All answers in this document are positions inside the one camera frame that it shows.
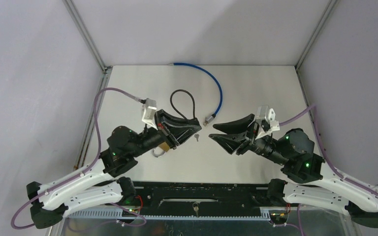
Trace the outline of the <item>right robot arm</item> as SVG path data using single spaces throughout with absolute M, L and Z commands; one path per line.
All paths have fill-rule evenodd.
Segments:
M 270 110 L 266 115 L 215 124 L 218 132 L 210 138 L 229 154 L 253 152 L 281 166 L 287 180 L 269 182 L 266 198 L 270 204 L 312 205 L 378 228 L 378 185 L 356 179 L 337 169 L 325 155 L 316 154 L 314 142 L 301 128 L 275 139 L 273 133 L 281 126 Z

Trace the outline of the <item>padlock key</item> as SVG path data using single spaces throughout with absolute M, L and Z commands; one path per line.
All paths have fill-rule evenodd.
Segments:
M 193 208 L 193 210 L 195 212 L 195 216 L 199 217 L 199 204 L 197 202 L 194 202 L 192 204 L 192 208 Z

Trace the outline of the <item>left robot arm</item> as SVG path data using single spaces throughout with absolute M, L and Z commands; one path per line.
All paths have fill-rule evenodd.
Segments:
M 71 213 L 100 204 L 132 204 L 136 192 L 122 175 L 137 165 L 136 158 L 160 145 L 176 149 L 202 128 L 197 118 L 178 118 L 164 110 L 154 113 L 154 121 L 154 127 L 144 127 L 141 133 L 118 126 L 107 139 L 108 149 L 94 163 L 48 184 L 29 183 L 33 225 L 45 229 Z

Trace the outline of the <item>black cable lock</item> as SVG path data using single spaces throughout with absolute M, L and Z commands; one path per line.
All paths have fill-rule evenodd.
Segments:
M 173 91 L 169 97 L 172 109 L 183 119 L 196 118 L 196 103 L 194 96 L 185 89 Z

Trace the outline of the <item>brass padlock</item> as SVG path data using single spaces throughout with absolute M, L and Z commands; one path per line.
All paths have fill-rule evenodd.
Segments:
M 153 157 L 160 158 L 164 154 L 166 154 L 169 150 L 170 150 L 170 146 L 168 145 L 168 143 L 163 142 L 157 147 L 155 147 L 154 149 L 152 149 L 151 154 Z

